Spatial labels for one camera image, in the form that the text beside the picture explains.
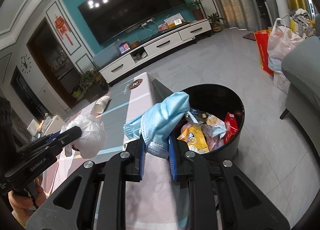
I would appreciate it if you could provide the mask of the left hand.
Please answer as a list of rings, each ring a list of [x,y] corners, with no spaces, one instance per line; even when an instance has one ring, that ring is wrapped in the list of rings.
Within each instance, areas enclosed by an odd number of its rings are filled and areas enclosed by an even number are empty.
[[[35,198],[35,203],[38,207],[40,207],[44,203],[44,201],[46,201],[47,197],[40,185],[39,179],[35,180],[35,184],[38,192],[38,196]],[[27,210],[31,209],[31,207],[33,206],[32,199],[29,197],[20,196],[14,193],[14,191],[10,191],[8,193],[8,197],[9,202],[13,208],[13,216],[20,224],[25,225],[30,218],[30,214]]]

